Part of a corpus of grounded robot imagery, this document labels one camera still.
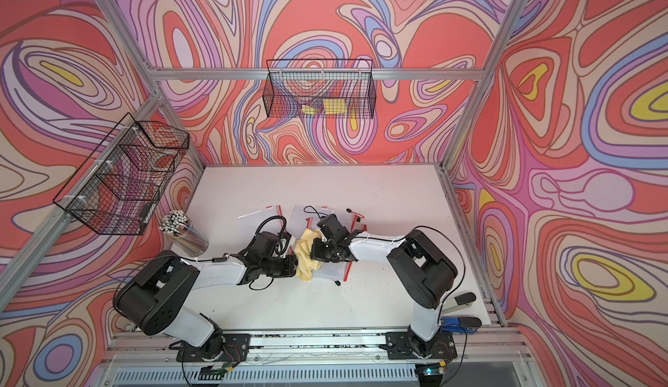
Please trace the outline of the yellow microfiber cloth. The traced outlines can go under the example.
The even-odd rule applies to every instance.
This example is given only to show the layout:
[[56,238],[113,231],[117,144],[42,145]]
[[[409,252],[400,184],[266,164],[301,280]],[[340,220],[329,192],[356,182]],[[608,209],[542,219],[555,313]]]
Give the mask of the yellow microfiber cloth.
[[322,265],[318,260],[311,258],[313,243],[316,239],[322,239],[321,232],[306,229],[293,247],[297,257],[296,276],[304,282],[311,281],[313,272],[319,270]]

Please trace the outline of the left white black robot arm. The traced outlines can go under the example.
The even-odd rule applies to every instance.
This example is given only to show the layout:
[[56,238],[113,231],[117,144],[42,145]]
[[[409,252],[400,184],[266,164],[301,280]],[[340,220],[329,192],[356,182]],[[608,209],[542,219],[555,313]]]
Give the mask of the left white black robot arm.
[[120,288],[113,306],[147,336],[165,334],[200,349],[219,347],[221,331],[203,313],[189,309],[187,298],[213,286],[249,286],[262,276],[294,277],[297,258],[287,252],[291,239],[288,232],[258,232],[239,253],[202,261],[164,251]]

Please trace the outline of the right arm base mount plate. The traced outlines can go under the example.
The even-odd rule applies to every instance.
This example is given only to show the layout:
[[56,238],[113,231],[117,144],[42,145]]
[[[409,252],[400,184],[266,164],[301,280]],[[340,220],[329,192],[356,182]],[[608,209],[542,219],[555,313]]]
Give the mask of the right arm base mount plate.
[[458,357],[452,333],[439,331],[428,341],[411,331],[391,331],[385,334],[385,343],[379,345],[390,360],[438,359],[450,362]]

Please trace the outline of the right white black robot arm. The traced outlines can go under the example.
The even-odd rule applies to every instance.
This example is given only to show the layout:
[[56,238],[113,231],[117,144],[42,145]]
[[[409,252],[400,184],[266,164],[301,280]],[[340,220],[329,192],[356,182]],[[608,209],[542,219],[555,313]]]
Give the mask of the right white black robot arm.
[[436,338],[446,294],[459,270],[424,232],[415,228],[403,237],[350,232],[334,214],[321,218],[317,227],[323,236],[313,242],[312,259],[388,264],[414,302],[409,333],[425,343]]

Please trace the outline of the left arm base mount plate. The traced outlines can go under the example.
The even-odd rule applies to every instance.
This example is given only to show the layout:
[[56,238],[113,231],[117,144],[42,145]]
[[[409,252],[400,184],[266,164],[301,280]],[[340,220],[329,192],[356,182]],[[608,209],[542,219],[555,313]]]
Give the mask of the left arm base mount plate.
[[250,351],[251,335],[246,333],[214,334],[200,347],[183,344],[177,351],[179,363],[242,363]]

